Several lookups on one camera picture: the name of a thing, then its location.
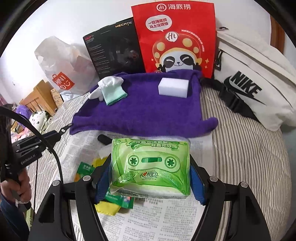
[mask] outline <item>mint green cuff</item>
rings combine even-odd
[[[121,85],[118,87],[109,86],[102,89],[104,100],[106,104],[113,105],[117,101],[126,98],[128,94],[122,89]]]

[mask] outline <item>white sponge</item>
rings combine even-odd
[[[189,80],[162,78],[158,85],[160,95],[187,98]]]

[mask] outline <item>panda cartoon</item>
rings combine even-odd
[[[202,58],[200,57],[199,44],[187,34],[168,32],[164,38],[155,42],[152,53],[157,71],[201,70]]]

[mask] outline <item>nike logo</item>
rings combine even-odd
[[[234,86],[232,86],[230,84],[230,81],[237,85],[238,87],[240,87],[242,90],[241,91],[237,88],[235,88]],[[253,99],[259,103],[264,104],[263,102],[261,102],[260,100],[257,100],[254,95],[257,94],[259,91],[261,91],[262,89],[255,84],[251,79],[249,79],[247,76],[245,76],[244,74],[242,74],[240,71],[238,71],[233,77],[229,76],[228,78],[226,78],[224,80],[224,85],[229,89],[232,90],[233,92],[246,96],[250,99]]]

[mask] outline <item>black box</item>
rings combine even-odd
[[[120,72],[145,73],[133,18],[103,27],[83,40],[100,79]]]

